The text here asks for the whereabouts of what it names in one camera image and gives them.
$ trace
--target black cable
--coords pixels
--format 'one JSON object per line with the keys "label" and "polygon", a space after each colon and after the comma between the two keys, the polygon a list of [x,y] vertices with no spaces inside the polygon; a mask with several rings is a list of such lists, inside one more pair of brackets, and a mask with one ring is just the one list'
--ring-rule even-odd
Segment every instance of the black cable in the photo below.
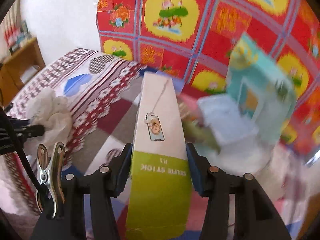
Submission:
{"label": "black cable", "polygon": [[17,232],[13,229],[10,222],[4,215],[4,212],[0,208],[0,234],[1,239],[6,240],[22,240]]}
{"label": "black cable", "polygon": [[45,194],[43,192],[43,188],[40,186],[36,176],[34,175],[32,168],[30,167],[30,164],[27,160],[27,157],[26,157],[24,150],[21,146],[21,143],[20,143],[7,115],[5,114],[4,110],[2,109],[2,107],[0,107],[0,121],[3,123],[3,126],[8,133],[8,135],[12,141],[12,144],[13,144],[14,148],[16,149],[18,157],[19,157],[27,175],[31,179],[31,182],[36,187],[37,191],[41,192],[42,194]]}

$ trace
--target checkered heart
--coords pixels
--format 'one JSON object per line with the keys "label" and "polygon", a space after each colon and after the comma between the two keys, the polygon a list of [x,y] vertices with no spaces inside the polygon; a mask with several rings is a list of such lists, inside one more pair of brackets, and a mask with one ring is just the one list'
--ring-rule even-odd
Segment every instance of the checkered heart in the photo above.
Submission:
{"label": "checkered heart", "polygon": [[89,71],[92,74],[100,73],[106,66],[107,62],[113,61],[115,56],[113,55],[103,55],[100,57],[93,58],[90,60]]}

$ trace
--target flower print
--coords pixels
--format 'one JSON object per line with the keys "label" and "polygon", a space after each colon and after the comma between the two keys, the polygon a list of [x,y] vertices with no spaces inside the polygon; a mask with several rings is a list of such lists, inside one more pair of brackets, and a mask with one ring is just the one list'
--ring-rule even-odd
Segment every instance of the flower print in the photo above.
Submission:
{"label": "flower print", "polygon": [[164,10],[166,10],[167,8],[169,9],[170,6],[173,6],[173,3],[171,2],[171,0],[164,0],[162,2],[162,8]]}
{"label": "flower print", "polygon": [[110,83],[110,87],[114,88],[116,85],[119,85],[121,82],[121,78],[116,78]]}
{"label": "flower print", "polygon": [[122,3],[119,5],[116,4],[112,10],[112,14],[110,15],[109,24],[118,28],[124,27],[124,24],[129,22],[129,18],[129,9],[126,6],[123,6]]}
{"label": "flower print", "polygon": [[180,27],[182,26],[181,18],[179,16],[172,16],[171,25],[177,25],[180,24]]}
{"label": "flower print", "polygon": [[109,98],[106,98],[106,99],[104,99],[104,100],[102,101],[102,103],[103,103],[103,104],[106,104],[106,103],[108,103],[108,101],[109,101]]}
{"label": "flower print", "polygon": [[125,75],[127,75],[129,73],[129,71],[130,71],[130,68],[125,67],[123,70],[121,70],[119,76],[124,77]]}
{"label": "flower print", "polygon": [[100,91],[99,98],[104,98],[106,95],[110,93],[110,88],[106,88]]}
{"label": "flower print", "polygon": [[113,99],[110,101],[110,104],[113,104],[113,103],[115,103],[115,102],[117,102],[117,101],[119,101],[119,100],[120,100],[120,97],[117,96],[116,98],[113,98]]}
{"label": "flower print", "polygon": [[87,118],[87,114],[83,113],[80,116],[77,117],[77,119],[74,121],[73,126],[74,127],[79,127],[85,122],[85,119]]}
{"label": "flower print", "polygon": [[131,61],[130,63],[129,63],[129,67],[133,67],[133,66],[136,66],[138,64],[138,62],[136,62],[136,61]]}
{"label": "flower print", "polygon": [[97,106],[98,106],[98,104],[99,104],[99,100],[98,100],[98,99],[92,101],[92,102],[87,106],[87,111],[88,111],[88,112],[91,112],[92,110],[96,109]]}
{"label": "flower print", "polygon": [[96,119],[96,116],[97,116],[97,110],[95,111],[91,111],[89,114],[88,114],[88,117],[86,120],[89,120],[89,121],[93,121]]}
{"label": "flower print", "polygon": [[218,83],[217,82],[211,82],[209,84],[209,89],[217,89],[218,88]]}
{"label": "flower print", "polygon": [[79,138],[74,138],[74,139],[70,139],[67,143],[67,147],[70,150],[71,148],[77,147],[80,145],[80,139]]}
{"label": "flower print", "polygon": [[122,26],[122,24],[123,24],[123,21],[121,20],[121,18],[117,18],[116,19],[116,26],[120,27],[120,26]]}
{"label": "flower print", "polygon": [[164,17],[164,18],[163,18],[162,25],[165,26],[165,27],[167,27],[167,26],[169,26],[170,24],[171,24],[171,23],[170,23],[169,18],[168,18],[168,17]]}
{"label": "flower print", "polygon": [[116,22],[116,11],[113,11],[113,13],[110,15],[110,21],[112,23]]}
{"label": "flower print", "polygon": [[119,6],[119,8],[116,10],[116,16],[121,18],[121,20],[124,22],[130,17],[129,10],[125,6]]}
{"label": "flower print", "polygon": [[109,114],[110,106],[105,106],[99,110],[98,118],[104,117]]}
{"label": "flower print", "polygon": [[292,75],[292,76],[296,75],[296,74],[297,74],[297,71],[298,71],[297,68],[292,67],[292,68],[291,68],[291,71],[290,71],[290,75]]}

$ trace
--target white wall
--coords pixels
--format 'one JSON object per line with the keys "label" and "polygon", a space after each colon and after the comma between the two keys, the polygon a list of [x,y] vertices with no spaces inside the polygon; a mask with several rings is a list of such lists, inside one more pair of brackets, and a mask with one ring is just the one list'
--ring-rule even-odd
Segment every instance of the white wall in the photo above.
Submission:
{"label": "white wall", "polygon": [[46,64],[75,48],[100,50],[94,0],[21,0]]}

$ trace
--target selfie stick box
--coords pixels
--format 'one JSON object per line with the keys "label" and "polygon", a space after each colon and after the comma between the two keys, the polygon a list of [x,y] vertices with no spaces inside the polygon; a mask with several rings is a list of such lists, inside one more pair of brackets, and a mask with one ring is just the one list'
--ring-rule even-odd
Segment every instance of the selfie stick box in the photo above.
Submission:
{"label": "selfie stick box", "polygon": [[171,78],[146,72],[142,82],[126,221],[128,240],[163,240],[183,234],[191,178]]}

